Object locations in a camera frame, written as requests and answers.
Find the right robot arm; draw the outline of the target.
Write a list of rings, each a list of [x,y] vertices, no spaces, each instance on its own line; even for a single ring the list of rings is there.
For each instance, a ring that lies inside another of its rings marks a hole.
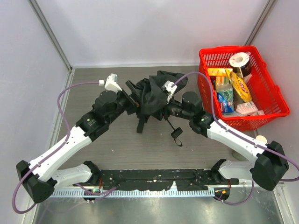
[[[271,191],[289,169],[278,142],[262,142],[229,127],[221,119],[215,119],[204,111],[195,92],[185,92],[181,102],[174,100],[173,94],[169,93],[167,100],[166,115],[188,120],[195,133],[216,140],[245,157],[246,161],[219,160],[212,167],[217,178],[251,180]]]

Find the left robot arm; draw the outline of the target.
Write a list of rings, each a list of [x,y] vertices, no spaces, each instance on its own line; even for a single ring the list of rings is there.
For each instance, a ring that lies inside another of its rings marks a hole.
[[[112,122],[125,111],[135,108],[135,102],[117,84],[116,74],[96,82],[105,90],[96,98],[90,112],[84,114],[74,127],[67,127],[67,135],[41,156],[16,165],[20,182],[34,203],[41,203],[52,193],[69,185],[99,183],[101,172],[91,161],[60,170],[69,158],[104,134]]]

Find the black folding umbrella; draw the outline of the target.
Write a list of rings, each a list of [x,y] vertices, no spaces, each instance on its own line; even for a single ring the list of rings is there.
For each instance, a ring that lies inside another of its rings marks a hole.
[[[137,92],[141,95],[141,100],[138,101],[141,108],[136,113],[139,119],[137,133],[143,132],[144,124],[150,117],[168,121],[169,113],[166,111],[168,93],[164,84],[168,81],[175,83],[183,76],[182,73],[159,70],[157,75],[149,76],[135,84]]]

